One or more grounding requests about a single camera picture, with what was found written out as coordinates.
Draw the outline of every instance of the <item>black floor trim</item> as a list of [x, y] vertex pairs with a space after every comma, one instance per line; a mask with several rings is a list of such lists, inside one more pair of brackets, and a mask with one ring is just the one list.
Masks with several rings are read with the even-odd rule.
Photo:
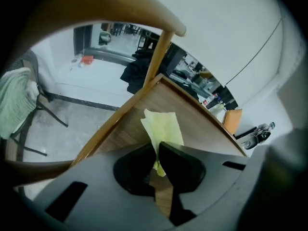
[[116, 106], [110, 106], [110, 105], [101, 104], [101, 103], [93, 103], [93, 102], [84, 101], [84, 100], [80, 100], [80, 99], [69, 98], [69, 97], [65, 97], [65, 96], [50, 93], [50, 92], [45, 92], [45, 95], [48, 96], [49, 98], [52, 98], [52, 99], [61, 99], [61, 100], [67, 101], [67, 102], [82, 104], [82, 105], [85, 105], [85, 106], [100, 108], [100, 109], [104, 109], [104, 110], [117, 111], [119, 109], [119, 107], [116, 107]]

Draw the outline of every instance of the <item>orange object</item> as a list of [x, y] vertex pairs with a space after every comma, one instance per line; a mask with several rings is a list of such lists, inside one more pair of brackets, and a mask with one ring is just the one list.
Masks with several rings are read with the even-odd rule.
[[211, 77], [213, 77], [213, 75], [210, 72], [199, 72], [200, 76], [202, 78], [206, 78], [206, 79], [210, 79]]
[[80, 62], [86, 65], [90, 65], [93, 62], [93, 56], [83, 56]]
[[228, 110], [223, 125], [230, 134], [234, 134], [239, 127], [243, 110]]

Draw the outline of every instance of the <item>wooden rod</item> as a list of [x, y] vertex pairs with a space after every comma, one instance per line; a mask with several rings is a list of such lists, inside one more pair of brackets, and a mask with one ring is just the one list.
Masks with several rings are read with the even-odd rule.
[[173, 35], [174, 32], [163, 31], [159, 37], [143, 86], [146, 86], [156, 76]]
[[58, 177], [68, 170], [73, 161], [28, 163], [4, 161], [11, 174], [12, 186], [21, 186]]
[[14, 52], [8, 63], [32, 47], [35, 43], [63, 28], [110, 21], [136, 23], [164, 31], [175, 31], [183, 37], [185, 25], [158, 0], [31, 0], [25, 9], [24, 21], [12, 38]]

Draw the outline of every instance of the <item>wooden board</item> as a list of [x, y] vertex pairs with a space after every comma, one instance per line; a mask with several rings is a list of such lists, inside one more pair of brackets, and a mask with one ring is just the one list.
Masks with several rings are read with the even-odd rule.
[[144, 109], [175, 112], [186, 146], [209, 152], [243, 155], [230, 137], [218, 128], [222, 125], [217, 120], [217, 124], [213, 124], [208, 117], [162, 82], [158, 82], [128, 111], [100, 145], [97, 153], [150, 142], [140, 121], [144, 118]]
[[167, 176], [160, 177], [156, 170], [152, 169], [150, 172], [150, 185], [155, 188], [155, 202], [163, 215], [170, 217], [173, 186]]

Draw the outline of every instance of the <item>gray floor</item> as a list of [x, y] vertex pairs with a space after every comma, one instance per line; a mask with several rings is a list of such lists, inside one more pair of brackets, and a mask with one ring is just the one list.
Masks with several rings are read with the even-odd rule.
[[[44, 157], [24, 151], [24, 162], [54, 162], [73, 160], [82, 147], [114, 113], [62, 100], [47, 105], [61, 120], [62, 126], [45, 111], [37, 111], [29, 129], [26, 146], [47, 153]], [[34, 199], [50, 180], [25, 186], [26, 196]]]

